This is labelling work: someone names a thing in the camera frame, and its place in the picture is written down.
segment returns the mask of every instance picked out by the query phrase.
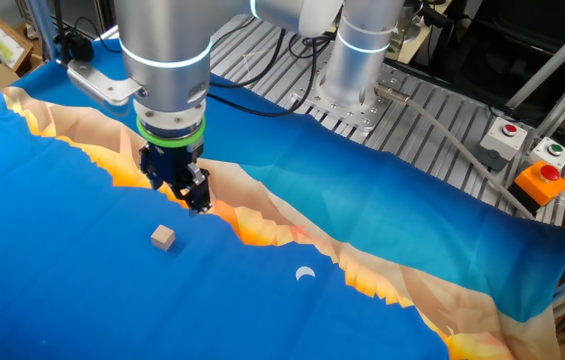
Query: cable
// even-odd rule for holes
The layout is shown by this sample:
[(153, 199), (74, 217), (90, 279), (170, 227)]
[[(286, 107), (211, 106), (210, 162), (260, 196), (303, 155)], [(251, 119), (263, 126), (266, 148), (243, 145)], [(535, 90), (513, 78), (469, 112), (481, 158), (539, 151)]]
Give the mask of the cable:
[(469, 149), (467, 149), (460, 140), (453, 136), (453, 134), (451, 134), (451, 132), (447, 130), (444, 125), (440, 124), (440, 122), (433, 115), (431, 115), (422, 106), (411, 99), (408, 99), (406, 102), (409, 106), (417, 110), (423, 118), (427, 119), (431, 123), (431, 125), (440, 130), (444, 134), (444, 136), (449, 139), (449, 141), (453, 145), (455, 145), (455, 147), (471, 162), (471, 164), (473, 164), (478, 172), (482, 174), (482, 176), (487, 178), (491, 182), (491, 184), (495, 186), (495, 188), (502, 194), (502, 196), (513, 206), (515, 206), (516, 209), (518, 209), (520, 214), (522, 214), (527, 219), (535, 219), (531, 212), (526, 207), (524, 207), (524, 205), (522, 205), (522, 203), (520, 203), (520, 201), (509, 192), (509, 190), (502, 186), (502, 184), (500, 184), (497, 179), (493, 175), (491, 175), (489, 170), (487, 170), (487, 168), (485, 168), (484, 165), (482, 165), (482, 163), (480, 163), (478, 159), (473, 156)]
[(285, 36), (286, 36), (286, 30), (281, 29), (280, 30), (280, 37), (278, 38), (278, 43), (275, 45), (275, 51), (273, 52), (273, 56), (271, 57), (271, 61), (269, 61), (268, 65), (264, 68), (264, 70), (262, 70), (261, 73), (254, 76), (250, 80), (247, 80), (247, 81), (244, 81), (244, 82), (241, 82), (241, 83), (237, 83), (237, 84), (220, 84), (220, 83), (216, 83), (216, 82), (211, 81), (211, 83), (210, 83), (211, 86), (215, 86), (215, 87), (219, 87), (219, 88), (225, 88), (225, 89), (235, 89), (235, 88), (239, 88), (239, 87), (245, 87), (247, 85), (251, 85), (255, 82), (260, 81), (260, 79), (262, 79), (269, 71), (271, 71), (271, 69), (273, 69), (275, 62), (278, 59), (278, 55), (280, 55), (280, 49), (282, 49), (282, 43), (284, 42)]
[[(293, 45), (295, 45), (295, 43), (298, 41), (299, 37), (300, 37), (300, 35), (295, 34), (291, 37), (291, 39), (289, 39), (289, 54), (291, 54), (291, 56), (293, 56), (296, 59), (309, 59), (312, 55), (310, 55), (310, 54), (309, 55), (298, 55), (293, 51)], [(325, 33), (325, 34), (320, 35), (320, 36), (315, 37), (315, 38), (304, 38), (304, 39), (302, 39), (302, 44), (304, 46), (310, 47), (312, 40), (315, 40), (317, 46), (322, 46), (318, 50), (318, 55), (319, 55), (326, 49), (327, 46), (329, 46), (329, 43), (331, 41), (335, 40), (335, 33)]]
[(251, 20), (247, 21), (244, 25), (238, 26), (235, 29), (227, 32), (226, 34), (220, 36), (219, 39), (217, 39), (214, 43), (213, 46), (211, 47), (211, 49), (215, 49), (216, 46), (220, 45), (220, 43), (222, 42), (222, 40), (226, 39), (227, 37), (229, 37), (230, 35), (234, 34), (237, 31), (240, 31), (242, 29), (244, 29), (245, 27), (251, 25), (253, 23), (253, 21), (255, 21), (255, 17), (251, 17)]
[[(489, 105), (487, 108), (489, 109), (489, 112), (491, 113), (491, 115), (493, 117), (506, 117), (507, 121), (510, 121), (510, 122), (513, 122), (513, 123), (516, 123), (516, 122), (524, 123), (524, 122), (526, 122), (526, 120), (512, 120), (512, 119), (519, 119), (520, 118), (517, 111), (515, 111), (513, 109), (509, 109), (507, 107), (496, 106), (496, 105)], [(500, 111), (501, 114), (496, 113), (495, 110), (493, 110), (493, 109)]]
[[(309, 85), (308, 85), (308, 89), (311, 89), (313, 87), (313, 80), (315, 79), (315, 73), (317, 71), (317, 58), (318, 58), (318, 54), (317, 54), (317, 46), (315, 44), (315, 41), (312, 42), (312, 48), (313, 48), (313, 61), (311, 63), (311, 77), (309, 78)], [(252, 109), (248, 109), (245, 108), (244, 106), (238, 105), (236, 103), (233, 103), (229, 100), (223, 99), (217, 95), (213, 95), (211, 93), (207, 94), (208, 97), (210, 97), (211, 99), (217, 100), (225, 105), (228, 105), (234, 109), (240, 110), (240, 111), (244, 111), (246, 113), (252, 114), (252, 115), (257, 115), (257, 116), (264, 116), (264, 117), (271, 117), (271, 118), (276, 118), (276, 117), (283, 117), (283, 116), (287, 116), (287, 115), (291, 115), (293, 114), (297, 109), (299, 109), (305, 102), (306, 99), (309, 97), (309, 91), (306, 91), (304, 93), (304, 96), (302, 97), (302, 99), (298, 102), (296, 102), (290, 109), (281, 112), (281, 113), (265, 113), (265, 112), (261, 112), (261, 111), (257, 111), (257, 110), (252, 110)]]
[(58, 25), (57, 41), (60, 43), (60, 49), (62, 50), (62, 63), (67, 64), (69, 60), (71, 60), (71, 54), (69, 53), (69, 47), (67, 46), (66, 37), (64, 36), (64, 20), (62, 19), (60, 0), (54, 0), (53, 6), (55, 7), (55, 22)]
[(431, 33), (429, 34), (429, 41), (426, 44), (426, 56), (429, 58), (429, 68), (431, 67), (431, 39), (433, 39), (433, 24), (431, 24)]
[(122, 53), (122, 50), (111, 50), (108, 46), (106, 46), (106, 44), (104, 43), (104, 40), (102, 39), (102, 34), (100, 34), (100, 31), (98, 30), (98, 27), (95, 25), (95, 23), (91, 19), (89, 19), (86, 16), (80, 16), (77, 20), (75, 20), (75, 25), (73, 26), (73, 33), (77, 33), (78, 25), (80, 24), (80, 20), (86, 20), (89, 24), (91, 24), (95, 33), (98, 34), (98, 39), (100, 39), (100, 43), (102, 43), (102, 47), (104, 47), (104, 49), (106, 49), (108, 52), (111, 52), (111, 53), (114, 53), (114, 54)]

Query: green ring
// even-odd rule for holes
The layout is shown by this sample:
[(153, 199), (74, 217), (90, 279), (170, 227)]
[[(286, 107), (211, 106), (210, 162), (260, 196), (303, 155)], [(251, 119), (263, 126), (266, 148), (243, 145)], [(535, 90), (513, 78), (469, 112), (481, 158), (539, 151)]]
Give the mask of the green ring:
[(143, 138), (147, 139), (151, 144), (166, 147), (166, 148), (177, 148), (177, 147), (189, 146), (195, 143), (196, 141), (200, 140), (200, 138), (202, 137), (202, 133), (204, 133), (204, 129), (206, 128), (206, 117), (204, 116), (202, 117), (202, 124), (200, 125), (200, 128), (198, 128), (193, 133), (193, 135), (187, 136), (184, 139), (164, 139), (150, 134), (144, 128), (144, 125), (142, 125), (139, 116), (136, 119), (136, 123), (138, 126), (138, 130), (140, 131), (140, 135), (142, 135)]

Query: aluminum slotted surface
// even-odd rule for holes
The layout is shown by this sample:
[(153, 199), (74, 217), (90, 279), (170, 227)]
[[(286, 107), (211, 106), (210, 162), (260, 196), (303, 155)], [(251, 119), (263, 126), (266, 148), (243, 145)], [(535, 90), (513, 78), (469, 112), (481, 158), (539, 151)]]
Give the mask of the aluminum slotted surface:
[[(217, 41), (225, 33), (246, 24), (250, 16), (237, 16), (214, 36)], [(249, 26), (225, 37), (211, 53), (211, 71), (234, 82), (249, 80), (268, 64), (280, 29), (256, 19)], [(249, 88), (280, 106), (289, 108), (294, 89), (306, 85), (311, 69), (310, 59), (296, 59), (288, 51), (293, 34), (287, 34), (280, 56), (263, 79)], [(298, 55), (310, 54), (310, 49), (297, 41), (293, 50)], [(319, 64), (329, 59), (330, 48), (320, 57)], [(408, 94), (433, 114), (469, 150), (473, 150), (488, 131), (494, 117), (487, 106), (470, 98), (443, 89), (417, 77), (384, 65), (380, 77), (386, 86)], [(391, 152), (418, 169), (446, 181), (471, 196), (509, 214), (516, 214), (502, 196), (481, 176), (473, 165), (453, 145), (435, 130), (413, 108), (391, 103), (378, 125), (369, 132), (356, 130), (338, 118), (304, 105), (297, 113), (309, 114), (327, 129), (378, 151)], [(514, 180), (520, 164), (520, 154), (499, 173), (493, 175), (506, 187)], [(565, 192), (538, 211), (539, 221), (561, 225), (565, 215)]]

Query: green button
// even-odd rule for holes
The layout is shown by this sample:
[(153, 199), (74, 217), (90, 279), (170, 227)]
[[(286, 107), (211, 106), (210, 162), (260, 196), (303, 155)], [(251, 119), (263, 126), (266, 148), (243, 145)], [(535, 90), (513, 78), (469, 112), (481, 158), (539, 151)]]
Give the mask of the green button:
[(549, 147), (549, 154), (553, 155), (553, 156), (560, 156), (562, 155), (562, 146), (558, 145), (558, 144), (553, 144)]

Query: black cable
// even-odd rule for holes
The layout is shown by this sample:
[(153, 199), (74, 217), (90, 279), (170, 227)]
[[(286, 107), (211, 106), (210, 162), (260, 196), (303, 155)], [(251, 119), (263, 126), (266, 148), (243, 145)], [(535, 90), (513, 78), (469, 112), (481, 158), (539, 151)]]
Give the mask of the black cable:
[(344, 5), (340, 6), (340, 10), (338, 11), (338, 14), (335, 15), (335, 20), (333, 20), (333, 25), (335, 25), (336, 29), (340, 27), (340, 20), (342, 19), (342, 11), (344, 11)]
[(237, 83), (237, 84), (220, 84), (220, 83), (216, 83), (216, 82), (211, 81), (210, 82), (211, 86), (215, 86), (215, 87), (219, 87), (219, 88), (225, 88), (225, 89), (235, 89), (235, 88), (239, 88), (239, 87), (245, 87), (247, 85), (251, 85), (255, 82), (260, 81), (260, 79), (262, 79), (269, 71), (271, 71), (271, 69), (273, 69), (275, 62), (278, 59), (278, 55), (280, 55), (280, 50), (282, 49), (282, 43), (284, 42), (285, 36), (286, 36), (286, 30), (281, 29), (280, 30), (280, 37), (278, 38), (278, 43), (275, 45), (275, 51), (273, 52), (273, 56), (271, 57), (271, 61), (269, 61), (269, 64), (264, 68), (264, 70), (262, 70), (261, 73), (254, 76), (250, 80), (247, 80), (247, 81), (244, 81), (244, 82), (241, 82), (241, 83)]
[[(313, 87), (313, 80), (315, 79), (315, 73), (316, 73), (317, 67), (318, 67), (317, 66), (318, 51), (317, 51), (317, 46), (315, 44), (315, 40), (312, 40), (312, 48), (313, 48), (313, 61), (311, 63), (311, 77), (309, 78), (309, 85), (308, 85), (309, 90)], [(238, 105), (234, 102), (223, 99), (223, 98), (221, 98), (217, 95), (213, 95), (211, 93), (209, 93), (207, 96), (210, 97), (211, 99), (217, 100), (217, 101), (219, 101), (219, 102), (221, 102), (225, 105), (228, 105), (228, 106), (230, 106), (234, 109), (244, 111), (244, 112), (252, 114), (252, 115), (276, 118), (276, 117), (283, 117), (283, 116), (291, 115), (297, 109), (299, 109), (306, 102), (306, 99), (309, 97), (309, 93), (310, 93), (309, 90), (307, 90), (304, 93), (304, 96), (302, 97), (302, 99), (300, 101), (296, 102), (290, 109), (288, 109), (284, 112), (281, 112), (281, 113), (273, 113), (273, 114), (245, 108), (244, 106)]]
[[(527, 123), (533, 120), (533, 119), (520, 119), (520, 115), (517, 113), (517, 111), (510, 109), (508, 107), (489, 105), (488, 109), (491, 115), (493, 115), (494, 117), (506, 116), (507, 121), (514, 123)], [(498, 110), (499, 112), (501, 112), (501, 114), (496, 113), (493, 109)]]
[(104, 43), (104, 40), (102, 39), (102, 34), (100, 34), (100, 31), (98, 30), (98, 27), (95, 25), (95, 23), (91, 19), (89, 19), (86, 16), (80, 16), (77, 20), (75, 20), (75, 25), (73, 26), (73, 32), (74, 33), (77, 34), (78, 25), (80, 24), (80, 20), (86, 20), (89, 24), (91, 24), (95, 33), (98, 34), (98, 39), (100, 39), (100, 42), (102, 43), (102, 47), (104, 47), (104, 49), (106, 49), (108, 52), (112, 52), (114, 54), (122, 53), (122, 50), (111, 50), (108, 46), (106, 46), (106, 44)]
[(57, 41), (60, 44), (60, 49), (62, 51), (62, 63), (68, 64), (71, 60), (71, 53), (69, 52), (69, 47), (66, 43), (66, 37), (64, 36), (64, 20), (62, 19), (62, 6), (60, 0), (55, 0), (53, 2), (55, 7), (55, 22), (58, 25), (58, 37)]
[[(293, 45), (295, 45), (295, 43), (298, 41), (300, 35), (295, 34), (291, 37), (291, 39), (289, 39), (289, 54), (291, 54), (291, 56), (293, 56), (296, 59), (309, 59), (311, 58), (311, 54), (309, 55), (298, 55), (293, 51)], [(335, 40), (335, 33), (331, 34), (331, 33), (325, 33), (324, 35), (320, 35), (317, 36), (315, 38), (304, 38), (302, 39), (302, 44), (304, 46), (310, 47), (312, 40), (315, 40), (315, 43), (317, 46), (322, 46), (319, 50), (318, 50), (318, 55), (321, 54), (327, 46), (329, 46), (329, 43), (333, 40)]]
[(429, 34), (429, 41), (426, 44), (426, 56), (429, 58), (429, 68), (431, 67), (431, 39), (433, 39), (433, 24), (431, 24), (431, 33)]
[(226, 34), (220, 36), (219, 39), (217, 39), (214, 43), (213, 46), (211, 46), (211, 49), (215, 49), (216, 46), (220, 45), (220, 43), (222, 42), (222, 40), (226, 39), (228, 36), (236, 33), (237, 31), (240, 31), (242, 29), (244, 29), (245, 27), (251, 25), (253, 23), (253, 21), (255, 21), (255, 17), (251, 17), (251, 20), (247, 21), (244, 25), (238, 26), (235, 29), (227, 32)]

